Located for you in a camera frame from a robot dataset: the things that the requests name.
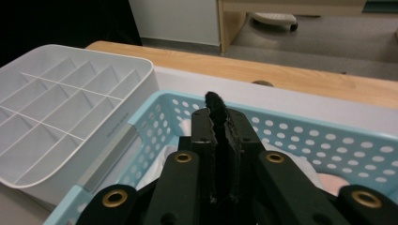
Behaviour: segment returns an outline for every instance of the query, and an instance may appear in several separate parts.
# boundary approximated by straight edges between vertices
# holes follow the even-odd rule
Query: floor
[[[228,51],[143,38],[144,46],[398,81],[398,17],[297,16],[298,30],[255,23],[250,15]]]

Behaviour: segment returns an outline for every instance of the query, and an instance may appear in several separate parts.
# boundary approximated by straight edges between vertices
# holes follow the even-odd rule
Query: light blue plastic basket
[[[226,105],[245,113],[263,142],[307,158],[319,173],[342,176],[398,203],[398,137],[231,102]],[[204,97],[172,91],[153,94],[129,120],[140,134],[142,147],[117,183],[135,187],[160,150],[177,145],[180,121],[191,119],[203,107]],[[76,221],[92,198],[93,194],[75,186],[46,223]]]

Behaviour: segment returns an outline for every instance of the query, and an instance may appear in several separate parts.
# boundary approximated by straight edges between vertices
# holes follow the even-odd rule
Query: desk leg
[[[245,23],[246,12],[224,11],[222,0],[218,0],[218,3],[220,39],[222,53],[225,53]]]

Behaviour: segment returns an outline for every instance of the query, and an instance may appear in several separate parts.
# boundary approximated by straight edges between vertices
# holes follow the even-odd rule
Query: white plastic
[[[157,90],[145,59],[58,45],[0,68],[0,181],[58,204]]]

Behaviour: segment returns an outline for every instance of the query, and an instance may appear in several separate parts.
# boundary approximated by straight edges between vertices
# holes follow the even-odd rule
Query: pink object
[[[322,183],[323,189],[334,196],[339,194],[340,188],[349,185],[349,183],[340,176],[318,173],[318,177]]]

